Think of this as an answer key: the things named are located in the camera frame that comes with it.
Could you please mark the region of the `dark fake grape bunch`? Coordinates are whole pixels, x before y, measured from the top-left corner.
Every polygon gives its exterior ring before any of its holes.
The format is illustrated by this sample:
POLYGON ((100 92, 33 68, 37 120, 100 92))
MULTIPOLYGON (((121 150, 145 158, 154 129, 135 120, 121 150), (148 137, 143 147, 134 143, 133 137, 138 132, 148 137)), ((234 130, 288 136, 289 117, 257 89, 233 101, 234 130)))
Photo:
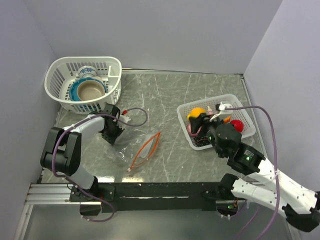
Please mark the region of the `dark fake grape bunch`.
POLYGON ((207 136, 195 136, 193 137, 193 144, 199 148, 208 146, 211 144, 211 142, 207 136))

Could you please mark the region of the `orange fake tomato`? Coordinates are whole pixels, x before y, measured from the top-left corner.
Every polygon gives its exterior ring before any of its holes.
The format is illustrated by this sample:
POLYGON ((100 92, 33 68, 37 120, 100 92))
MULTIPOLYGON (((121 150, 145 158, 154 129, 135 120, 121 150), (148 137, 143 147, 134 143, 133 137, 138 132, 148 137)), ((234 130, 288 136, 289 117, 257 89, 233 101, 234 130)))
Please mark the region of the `orange fake tomato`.
POLYGON ((231 116, 228 116, 228 117, 226 117, 226 118, 223 120, 223 122, 224 122, 225 124, 227 124, 227 123, 230 122, 230 120, 231 120, 231 116))

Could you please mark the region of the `yellow fake lemon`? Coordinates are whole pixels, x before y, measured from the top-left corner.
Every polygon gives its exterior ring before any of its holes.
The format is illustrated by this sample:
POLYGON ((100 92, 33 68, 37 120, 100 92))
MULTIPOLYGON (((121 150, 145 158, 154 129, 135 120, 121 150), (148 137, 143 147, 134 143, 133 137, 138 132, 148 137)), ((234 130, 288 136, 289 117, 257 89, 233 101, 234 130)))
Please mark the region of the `yellow fake lemon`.
POLYGON ((190 118, 197 118, 200 114, 206 114, 206 110, 202 107, 195 107, 193 108, 190 113, 187 115, 187 119, 190 118))

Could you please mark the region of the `purple fake onion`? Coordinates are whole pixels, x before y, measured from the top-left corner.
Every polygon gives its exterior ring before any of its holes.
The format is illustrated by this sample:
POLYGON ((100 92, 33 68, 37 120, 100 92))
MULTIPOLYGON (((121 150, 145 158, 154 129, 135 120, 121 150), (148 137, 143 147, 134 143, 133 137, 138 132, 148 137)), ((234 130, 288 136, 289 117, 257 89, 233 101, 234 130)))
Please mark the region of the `purple fake onion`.
POLYGON ((199 133, 201 132, 202 127, 200 127, 200 128, 197 130, 196 133, 192 133, 191 125, 188 124, 188 125, 186 126, 186 130, 187 130, 187 133, 188 133, 189 136, 191 136, 191 137, 196 137, 196 136, 198 136, 199 133))

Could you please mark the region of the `clear zip top bag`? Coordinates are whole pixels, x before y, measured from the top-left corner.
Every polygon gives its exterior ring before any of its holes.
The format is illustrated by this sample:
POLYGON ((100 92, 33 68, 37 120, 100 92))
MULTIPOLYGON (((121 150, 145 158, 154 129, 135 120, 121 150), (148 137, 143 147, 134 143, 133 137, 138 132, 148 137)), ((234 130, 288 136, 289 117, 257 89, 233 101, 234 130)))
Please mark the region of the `clear zip top bag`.
POLYGON ((145 132, 126 129, 110 146, 113 157, 126 164, 126 172, 132 172, 152 158, 160 140, 160 131, 145 132))

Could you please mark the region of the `red fake pomegranate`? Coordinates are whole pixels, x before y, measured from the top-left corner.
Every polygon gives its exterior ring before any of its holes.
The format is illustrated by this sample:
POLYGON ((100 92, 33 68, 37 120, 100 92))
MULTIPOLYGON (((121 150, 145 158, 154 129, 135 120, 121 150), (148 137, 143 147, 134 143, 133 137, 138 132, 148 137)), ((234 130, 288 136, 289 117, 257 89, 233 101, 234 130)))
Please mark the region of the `red fake pomegranate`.
POLYGON ((241 133, 244 130, 244 123, 239 119, 234 119, 230 122, 235 128, 235 130, 241 133))

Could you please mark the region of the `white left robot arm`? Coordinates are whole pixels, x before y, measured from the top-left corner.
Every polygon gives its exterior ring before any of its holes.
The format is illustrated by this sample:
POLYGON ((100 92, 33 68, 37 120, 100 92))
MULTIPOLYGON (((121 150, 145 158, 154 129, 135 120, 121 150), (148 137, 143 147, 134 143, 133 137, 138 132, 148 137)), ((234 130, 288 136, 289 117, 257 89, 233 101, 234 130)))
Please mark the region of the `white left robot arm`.
POLYGON ((66 176, 82 188, 81 195, 88 201, 102 197, 97 177, 81 166, 82 140, 100 133, 113 145, 131 119, 118 107, 107 104, 102 111, 93 111, 86 118, 64 128, 53 127, 47 135, 40 158, 43 168, 66 176))

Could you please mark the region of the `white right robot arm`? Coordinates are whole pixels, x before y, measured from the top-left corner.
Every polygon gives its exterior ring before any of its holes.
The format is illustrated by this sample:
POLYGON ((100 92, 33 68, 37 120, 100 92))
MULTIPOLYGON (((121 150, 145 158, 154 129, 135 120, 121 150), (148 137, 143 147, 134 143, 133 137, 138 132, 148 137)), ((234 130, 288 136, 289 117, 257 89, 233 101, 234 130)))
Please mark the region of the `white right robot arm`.
POLYGON ((320 193, 309 190, 276 168, 275 163, 254 147, 242 142, 233 121, 207 114, 197 107, 187 116, 192 134, 205 135, 220 158, 236 172, 256 180, 261 186, 226 174, 219 186, 224 199, 246 199, 273 210, 296 229, 311 232, 320 225, 320 193))

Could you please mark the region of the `beige ceramic bowl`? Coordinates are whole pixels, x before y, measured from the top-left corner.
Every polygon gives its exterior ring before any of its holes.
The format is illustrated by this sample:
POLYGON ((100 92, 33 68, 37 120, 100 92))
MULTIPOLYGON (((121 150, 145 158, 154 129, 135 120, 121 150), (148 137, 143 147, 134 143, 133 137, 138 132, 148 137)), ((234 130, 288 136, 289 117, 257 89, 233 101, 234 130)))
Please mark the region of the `beige ceramic bowl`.
POLYGON ((86 80, 79 84, 76 90, 81 101, 89 101, 105 95, 104 85, 98 80, 86 80))

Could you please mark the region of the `blue rimmed plate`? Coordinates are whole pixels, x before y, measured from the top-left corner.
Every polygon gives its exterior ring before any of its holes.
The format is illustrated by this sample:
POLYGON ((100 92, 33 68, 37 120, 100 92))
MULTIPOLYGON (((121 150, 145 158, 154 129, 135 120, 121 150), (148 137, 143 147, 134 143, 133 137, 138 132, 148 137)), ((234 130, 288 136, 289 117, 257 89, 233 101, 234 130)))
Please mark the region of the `blue rimmed plate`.
POLYGON ((108 87, 102 82, 102 80, 99 78, 99 77, 96 77, 96 78, 93 78, 93 77, 86 77, 86 78, 81 78, 81 79, 78 79, 77 81, 75 81, 71 86, 70 86, 70 89, 69 89, 69 98, 71 101, 74 101, 74 102, 80 102, 81 100, 78 98, 77 96, 77 88, 78 86, 86 81, 86 80, 96 80, 96 81, 99 81, 103 84, 105 90, 106 90, 106 93, 108 92, 108 87))

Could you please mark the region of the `white oval dish rack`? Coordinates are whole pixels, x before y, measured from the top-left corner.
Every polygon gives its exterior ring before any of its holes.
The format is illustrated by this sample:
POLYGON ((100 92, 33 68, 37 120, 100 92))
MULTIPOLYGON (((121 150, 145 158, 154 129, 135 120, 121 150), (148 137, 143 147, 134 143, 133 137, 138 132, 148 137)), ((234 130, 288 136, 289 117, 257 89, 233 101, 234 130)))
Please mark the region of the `white oval dish rack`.
POLYGON ((121 77, 122 64, 115 57, 62 57, 49 67, 44 89, 64 109, 87 115, 118 102, 121 77))

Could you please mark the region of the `blue white patterned bowl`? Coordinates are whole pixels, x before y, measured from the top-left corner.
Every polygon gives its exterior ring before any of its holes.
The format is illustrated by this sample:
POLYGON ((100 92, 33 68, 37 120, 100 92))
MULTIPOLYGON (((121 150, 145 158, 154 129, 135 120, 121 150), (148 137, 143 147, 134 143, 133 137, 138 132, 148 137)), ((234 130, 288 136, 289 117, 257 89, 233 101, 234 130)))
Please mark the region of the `blue white patterned bowl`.
POLYGON ((85 65, 78 69, 77 75, 80 79, 92 78, 98 75, 98 70, 93 66, 85 65))

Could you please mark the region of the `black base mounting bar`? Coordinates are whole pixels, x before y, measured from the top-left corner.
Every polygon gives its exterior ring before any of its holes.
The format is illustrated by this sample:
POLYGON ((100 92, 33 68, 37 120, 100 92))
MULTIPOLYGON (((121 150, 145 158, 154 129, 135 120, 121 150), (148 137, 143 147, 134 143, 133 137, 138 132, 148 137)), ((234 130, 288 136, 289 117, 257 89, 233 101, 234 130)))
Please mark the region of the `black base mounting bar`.
POLYGON ((236 197, 219 182, 120 182, 100 183, 103 213, 119 211, 193 210, 215 211, 216 202, 236 197))

